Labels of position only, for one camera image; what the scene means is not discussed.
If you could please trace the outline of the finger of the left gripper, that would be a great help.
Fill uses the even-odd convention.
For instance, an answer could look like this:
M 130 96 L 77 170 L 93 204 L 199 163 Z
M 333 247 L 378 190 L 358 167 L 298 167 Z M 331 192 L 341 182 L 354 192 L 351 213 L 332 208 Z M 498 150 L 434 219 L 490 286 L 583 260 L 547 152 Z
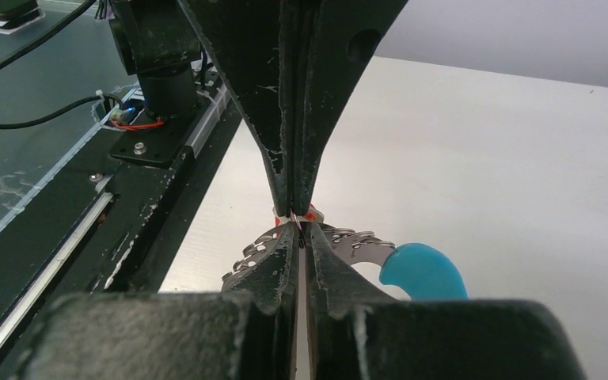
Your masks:
M 292 211 L 305 213 L 321 157 L 358 81 L 404 1 L 302 1 L 294 71 Z
M 249 0 L 180 2 L 256 141 L 277 215 L 288 216 L 279 106 L 280 5 Z

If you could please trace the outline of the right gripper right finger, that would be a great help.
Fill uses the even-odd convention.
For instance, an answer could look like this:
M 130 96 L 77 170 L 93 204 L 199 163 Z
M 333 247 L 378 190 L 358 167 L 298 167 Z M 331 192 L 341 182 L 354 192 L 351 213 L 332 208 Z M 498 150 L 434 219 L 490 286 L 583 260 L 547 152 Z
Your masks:
M 526 299 L 400 301 L 303 227 L 313 379 L 584 379 L 556 316 Z

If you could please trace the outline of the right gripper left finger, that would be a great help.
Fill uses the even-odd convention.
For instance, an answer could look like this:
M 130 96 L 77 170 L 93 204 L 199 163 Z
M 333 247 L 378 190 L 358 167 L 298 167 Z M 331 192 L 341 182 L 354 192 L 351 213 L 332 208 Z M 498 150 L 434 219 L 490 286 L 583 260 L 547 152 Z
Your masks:
M 219 292 L 73 294 L 46 314 L 20 379 L 289 379 L 299 228 L 261 237 Z

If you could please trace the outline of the metal key organizer ring plate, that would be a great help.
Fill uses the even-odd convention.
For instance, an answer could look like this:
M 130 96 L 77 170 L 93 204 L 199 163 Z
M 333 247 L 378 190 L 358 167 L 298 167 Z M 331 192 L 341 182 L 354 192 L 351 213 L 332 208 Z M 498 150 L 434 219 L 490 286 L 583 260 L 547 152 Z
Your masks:
M 371 231 L 317 222 L 282 223 L 260 235 L 223 276 L 222 291 L 249 292 L 265 311 L 290 294 L 296 281 L 315 311 L 343 314 L 363 302 L 392 302 L 354 269 L 358 263 L 380 266 L 380 283 L 401 288 L 415 302 L 469 297 L 456 266 L 429 245 L 396 246 Z

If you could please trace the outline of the key with red tag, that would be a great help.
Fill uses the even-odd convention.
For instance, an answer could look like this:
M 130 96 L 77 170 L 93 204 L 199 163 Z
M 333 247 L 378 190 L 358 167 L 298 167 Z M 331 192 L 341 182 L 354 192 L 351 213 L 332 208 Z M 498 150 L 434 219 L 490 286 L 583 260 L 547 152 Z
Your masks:
M 289 222 L 295 222 L 298 225 L 302 222 L 316 222 L 323 223 L 325 216 L 320 212 L 312 203 L 309 205 L 308 211 L 303 214 L 296 214 L 291 212 L 289 215 L 281 215 L 275 207 L 272 208 L 272 212 L 275 220 L 275 230 L 278 230 L 282 225 Z

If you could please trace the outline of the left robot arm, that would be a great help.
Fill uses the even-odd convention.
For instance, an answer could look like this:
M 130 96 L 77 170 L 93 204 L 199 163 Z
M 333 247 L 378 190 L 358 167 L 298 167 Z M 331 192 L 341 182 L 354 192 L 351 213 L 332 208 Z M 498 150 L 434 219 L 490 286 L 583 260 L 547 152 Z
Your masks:
M 188 110 L 202 53 L 263 157 L 278 216 L 309 211 L 325 146 L 403 1 L 114 1 L 110 21 L 149 110 Z

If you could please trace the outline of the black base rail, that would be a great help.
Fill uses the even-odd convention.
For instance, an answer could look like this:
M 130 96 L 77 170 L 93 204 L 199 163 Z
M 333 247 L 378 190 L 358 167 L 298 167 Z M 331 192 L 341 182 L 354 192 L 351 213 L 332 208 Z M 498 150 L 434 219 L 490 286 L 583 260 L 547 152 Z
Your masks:
M 240 121 L 214 103 L 160 167 L 116 160 L 120 133 L 94 130 L 16 209 L 0 229 L 0 378 L 57 298 L 161 286 Z

